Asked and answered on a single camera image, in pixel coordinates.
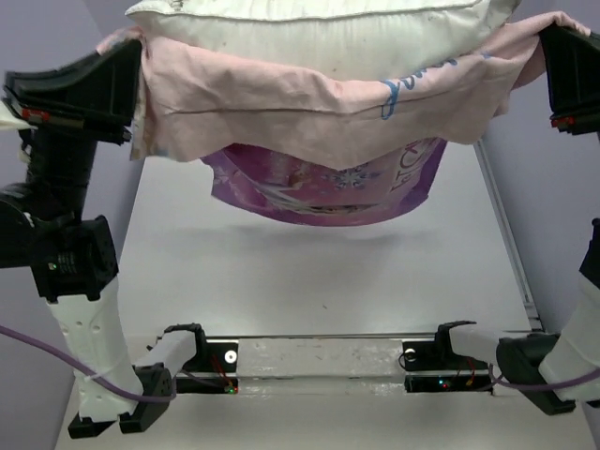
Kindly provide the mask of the white pillow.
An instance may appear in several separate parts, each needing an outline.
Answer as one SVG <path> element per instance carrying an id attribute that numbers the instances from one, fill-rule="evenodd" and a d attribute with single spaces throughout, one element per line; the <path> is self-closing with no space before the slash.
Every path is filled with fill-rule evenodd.
<path id="1" fill-rule="evenodd" d="M 405 76 L 479 47 L 514 0 L 140 1 L 145 34 L 216 53 L 310 68 L 339 80 Z"/>

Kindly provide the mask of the pink printed pillowcase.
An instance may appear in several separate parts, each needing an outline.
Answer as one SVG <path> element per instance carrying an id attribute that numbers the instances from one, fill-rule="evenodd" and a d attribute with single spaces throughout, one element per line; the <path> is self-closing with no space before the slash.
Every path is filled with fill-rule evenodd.
<path id="1" fill-rule="evenodd" d="M 133 158 L 200 160 L 218 200 L 287 223 L 361 226 L 427 198 L 449 143 L 472 144 L 510 93 L 545 72 L 542 37 L 594 43 L 555 11 L 509 23 L 480 48 L 414 74 L 336 81 L 303 67 L 211 52 L 122 29 L 142 48 Z"/>

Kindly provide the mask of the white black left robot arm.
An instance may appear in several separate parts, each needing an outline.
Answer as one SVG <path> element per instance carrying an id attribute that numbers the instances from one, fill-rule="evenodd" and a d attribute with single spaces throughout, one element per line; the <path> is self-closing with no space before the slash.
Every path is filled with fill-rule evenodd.
<path id="1" fill-rule="evenodd" d="M 28 156 L 23 182 L 1 190 L 1 264 L 27 267 L 57 320 L 80 391 L 74 439 L 112 425 L 125 434 L 149 429 L 176 394 L 182 368 L 207 359 L 203 328 L 167 328 L 132 362 L 118 311 L 118 262 L 108 220 L 83 218 L 99 143 L 130 139 L 142 45 L 138 40 L 93 52 L 45 72 L 9 72 L 4 105 L 23 120 Z"/>

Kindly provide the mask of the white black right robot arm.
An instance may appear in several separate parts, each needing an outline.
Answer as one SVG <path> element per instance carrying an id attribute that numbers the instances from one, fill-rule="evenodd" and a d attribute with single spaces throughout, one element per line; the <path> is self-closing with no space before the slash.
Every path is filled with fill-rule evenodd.
<path id="1" fill-rule="evenodd" d="M 599 131 L 599 36 L 553 24 L 541 33 L 551 125 L 571 135 Z M 583 298 L 559 334 L 509 337 L 475 322 L 447 322 L 431 345 L 433 360 L 451 368 L 471 357 L 498 369 L 491 380 L 523 394 L 547 415 L 577 403 L 599 406 L 599 221 L 579 267 Z"/>

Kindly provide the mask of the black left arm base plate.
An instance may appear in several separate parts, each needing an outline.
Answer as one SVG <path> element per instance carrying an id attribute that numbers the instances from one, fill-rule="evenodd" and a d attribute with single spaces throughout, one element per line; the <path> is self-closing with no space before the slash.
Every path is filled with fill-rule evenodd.
<path id="1" fill-rule="evenodd" d="M 178 394 L 236 395 L 239 390 L 237 339 L 209 338 L 199 356 L 176 377 Z"/>

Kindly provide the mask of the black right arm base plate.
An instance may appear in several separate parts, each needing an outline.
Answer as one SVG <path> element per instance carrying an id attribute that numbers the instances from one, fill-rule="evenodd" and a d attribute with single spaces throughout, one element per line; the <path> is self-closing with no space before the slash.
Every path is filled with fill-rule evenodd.
<path id="1" fill-rule="evenodd" d="M 398 364 L 404 370 L 404 387 L 409 394 L 493 392 L 486 363 L 442 354 L 433 341 L 403 341 Z"/>

